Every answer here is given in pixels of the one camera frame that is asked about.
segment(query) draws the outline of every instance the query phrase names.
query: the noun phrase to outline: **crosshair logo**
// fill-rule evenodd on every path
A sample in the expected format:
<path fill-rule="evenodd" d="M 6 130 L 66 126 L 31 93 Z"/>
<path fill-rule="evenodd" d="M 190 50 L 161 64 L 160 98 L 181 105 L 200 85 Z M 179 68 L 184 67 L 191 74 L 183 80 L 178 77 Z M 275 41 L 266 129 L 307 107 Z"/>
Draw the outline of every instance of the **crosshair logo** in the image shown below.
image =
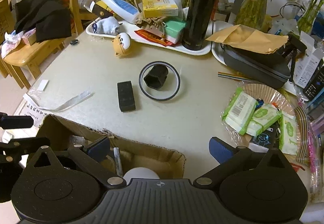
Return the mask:
<path fill-rule="evenodd" d="M 159 187 L 162 187 L 162 186 L 165 186 L 166 183 L 163 183 L 162 181 L 156 183 L 155 185 L 159 186 Z"/>

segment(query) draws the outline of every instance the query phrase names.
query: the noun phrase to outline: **black thermos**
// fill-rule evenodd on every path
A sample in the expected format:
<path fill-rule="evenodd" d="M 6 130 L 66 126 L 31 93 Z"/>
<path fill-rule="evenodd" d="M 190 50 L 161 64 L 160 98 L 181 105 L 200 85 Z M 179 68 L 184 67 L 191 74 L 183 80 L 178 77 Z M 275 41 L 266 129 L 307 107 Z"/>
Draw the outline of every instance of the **black thermos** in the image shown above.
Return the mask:
<path fill-rule="evenodd" d="M 205 40 L 210 16 L 216 0 L 190 0 L 182 45 L 189 50 L 200 50 Z"/>

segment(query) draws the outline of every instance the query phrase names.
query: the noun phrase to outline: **green wet wipe package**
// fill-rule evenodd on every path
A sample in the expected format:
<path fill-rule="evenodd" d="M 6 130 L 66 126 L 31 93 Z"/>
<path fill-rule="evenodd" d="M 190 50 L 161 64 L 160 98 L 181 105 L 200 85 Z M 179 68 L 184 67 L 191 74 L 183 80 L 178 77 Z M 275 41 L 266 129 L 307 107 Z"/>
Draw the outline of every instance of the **green wet wipe package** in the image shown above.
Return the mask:
<path fill-rule="evenodd" d="M 280 137 L 279 137 L 279 149 L 284 154 L 297 155 L 297 123 L 296 118 L 285 112 L 281 113 L 279 119 L 280 124 Z"/>
<path fill-rule="evenodd" d="M 247 126 L 247 134 L 258 136 L 280 118 L 280 112 L 272 104 L 265 104 L 257 109 Z"/>
<path fill-rule="evenodd" d="M 257 105 L 255 98 L 246 94 L 241 87 L 236 89 L 233 99 L 222 115 L 225 121 L 239 134 L 245 134 Z"/>

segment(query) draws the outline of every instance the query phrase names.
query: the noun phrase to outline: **pleated paper basket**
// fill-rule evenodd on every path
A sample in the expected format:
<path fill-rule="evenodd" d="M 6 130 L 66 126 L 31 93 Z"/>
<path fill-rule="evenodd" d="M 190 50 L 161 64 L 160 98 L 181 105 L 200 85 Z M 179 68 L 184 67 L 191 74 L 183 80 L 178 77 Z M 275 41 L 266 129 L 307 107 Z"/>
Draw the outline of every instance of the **pleated paper basket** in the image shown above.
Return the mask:
<path fill-rule="evenodd" d="M 265 104 L 267 103 L 276 103 L 278 108 L 281 111 L 286 112 L 289 115 L 295 116 L 294 108 L 291 106 L 290 102 L 286 99 L 284 95 L 276 91 L 275 89 L 264 85 L 264 84 L 258 84 L 258 83 L 251 83 L 251 84 L 245 84 L 242 86 L 243 91 L 252 96 L 255 99 L 262 99 Z M 298 150 L 300 148 L 300 139 L 301 134 L 299 130 L 299 126 L 297 126 L 296 129 L 296 136 L 297 136 L 297 145 Z M 247 143 L 249 143 L 251 136 L 248 134 L 244 135 Z M 286 158 L 289 160 L 289 162 L 293 162 L 296 159 L 295 155 L 289 155 L 285 154 Z"/>

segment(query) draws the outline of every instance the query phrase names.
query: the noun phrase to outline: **pink tissue box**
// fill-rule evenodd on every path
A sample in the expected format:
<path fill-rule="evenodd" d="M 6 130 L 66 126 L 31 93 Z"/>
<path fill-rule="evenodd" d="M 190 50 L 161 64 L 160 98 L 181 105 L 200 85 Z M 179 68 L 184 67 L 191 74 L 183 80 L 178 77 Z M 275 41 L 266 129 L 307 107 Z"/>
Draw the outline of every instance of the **pink tissue box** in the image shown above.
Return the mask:
<path fill-rule="evenodd" d="M 31 46 L 36 42 L 36 29 L 27 31 L 21 39 L 26 45 Z"/>

